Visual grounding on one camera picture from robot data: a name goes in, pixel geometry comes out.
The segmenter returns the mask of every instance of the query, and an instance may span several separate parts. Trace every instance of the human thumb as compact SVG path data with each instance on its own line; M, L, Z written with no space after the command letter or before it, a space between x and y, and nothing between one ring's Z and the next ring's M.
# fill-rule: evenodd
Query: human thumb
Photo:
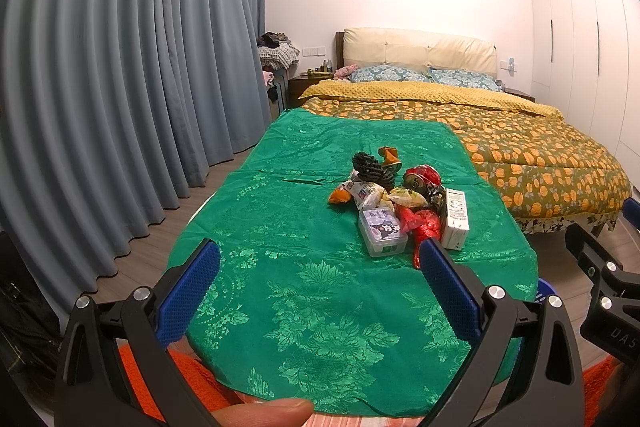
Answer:
M314 411L309 400L284 398L232 405L213 413L222 427L302 427Z

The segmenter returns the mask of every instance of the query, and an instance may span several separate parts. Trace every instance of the wardrobe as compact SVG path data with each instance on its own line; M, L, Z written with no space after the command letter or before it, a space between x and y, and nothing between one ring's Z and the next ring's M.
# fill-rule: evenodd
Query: wardrobe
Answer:
M532 2L532 94L602 143L640 187L640 1Z

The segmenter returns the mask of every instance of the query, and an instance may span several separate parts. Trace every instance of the wooden floor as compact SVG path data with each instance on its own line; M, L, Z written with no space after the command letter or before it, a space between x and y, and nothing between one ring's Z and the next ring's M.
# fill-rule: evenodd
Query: wooden floor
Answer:
M117 275L98 279L98 293L94 298L98 302L123 299L138 286L153 286L160 279L174 242L190 217L218 190L226 176L242 165L249 152L239 153L232 161L210 168L206 187L192 188L191 197L180 200L180 208L166 211L166 219L160 225L149 227L148 237L131 241L131 253L116 259ZM590 281L564 247L564 233L536 234L527 238L538 253L540 277L556 288L566 305L577 335L582 367L599 362L605 356L604 352L582 339L579 331L590 302ZM625 270L640 272L640 234L624 219L620 219L613 232L604 230L599 241ZM193 352L186 342L177 347L187 353Z

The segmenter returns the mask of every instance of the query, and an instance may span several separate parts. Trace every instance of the blue gripper pad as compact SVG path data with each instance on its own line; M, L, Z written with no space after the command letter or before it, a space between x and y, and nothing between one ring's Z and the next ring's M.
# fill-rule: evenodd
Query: blue gripper pad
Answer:
M209 241L158 308L156 338L162 349L182 338L219 271L220 248Z
M420 245L420 270L457 338L475 346L482 334L482 310L431 239Z
M622 215L636 229L640 230L640 203L633 198L628 198L622 205Z

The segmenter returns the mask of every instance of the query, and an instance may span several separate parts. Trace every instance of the bed leg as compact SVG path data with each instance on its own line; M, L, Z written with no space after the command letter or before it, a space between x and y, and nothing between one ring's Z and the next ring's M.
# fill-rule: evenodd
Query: bed leg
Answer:
M591 229L591 233L593 233L595 237L600 237L600 233L602 232L603 229L604 229L604 223L600 223L597 227L593 227Z

